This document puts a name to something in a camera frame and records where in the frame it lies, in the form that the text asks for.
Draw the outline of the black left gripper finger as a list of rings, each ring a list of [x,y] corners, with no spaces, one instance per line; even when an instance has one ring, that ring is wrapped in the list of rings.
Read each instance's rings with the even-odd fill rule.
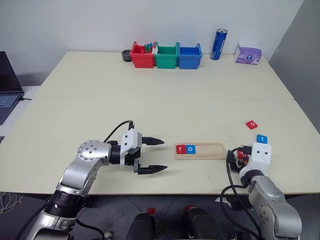
[[[167,169],[167,166],[165,165],[149,165],[148,167],[141,167],[138,159],[135,159],[133,164],[133,172],[138,175],[155,174],[165,169]]]
[[[145,144],[147,146],[157,146],[157,145],[162,145],[165,142],[161,139],[154,138],[154,137],[142,137],[142,144]]]

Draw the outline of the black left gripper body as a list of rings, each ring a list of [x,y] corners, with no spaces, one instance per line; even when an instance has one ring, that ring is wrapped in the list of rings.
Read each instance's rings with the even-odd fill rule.
[[[125,155],[124,164],[126,166],[133,166],[135,160],[139,159],[140,157],[141,157],[140,148],[130,149]]]

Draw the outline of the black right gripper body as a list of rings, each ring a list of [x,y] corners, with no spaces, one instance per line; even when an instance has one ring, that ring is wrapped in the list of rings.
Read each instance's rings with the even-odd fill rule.
[[[239,173],[242,168],[247,165],[247,157],[237,158],[234,155],[229,157],[230,170],[235,173]]]

